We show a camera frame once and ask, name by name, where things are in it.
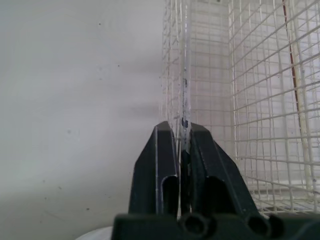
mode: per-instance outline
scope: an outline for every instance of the white wall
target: white wall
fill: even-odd
[[[71,240],[127,211],[158,123],[162,7],[0,2],[1,240]]]

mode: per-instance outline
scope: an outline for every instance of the metal wire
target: metal wire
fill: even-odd
[[[189,69],[190,120],[232,157],[260,212],[318,212],[319,0],[193,0],[185,66],[183,1],[165,0],[162,116],[179,128]]]

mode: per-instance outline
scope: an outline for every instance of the wire cage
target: wire cage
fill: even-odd
[[[161,116],[237,164],[263,215],[319,212],[320,1],[165,0]]]

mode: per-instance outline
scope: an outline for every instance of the screw hole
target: screw hole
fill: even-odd
[[[192,213],[184,216],[182,219],[184,230],[195,237],[204,237],[208,232],[208,224],[200,214]]]

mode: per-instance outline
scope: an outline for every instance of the white wire grid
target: white wire grid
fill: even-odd
[[[190,120],[236,162],[260,212],[318,212],[319,0],[165,0],[163,26],[161,112],[176,136],[186,68]]]

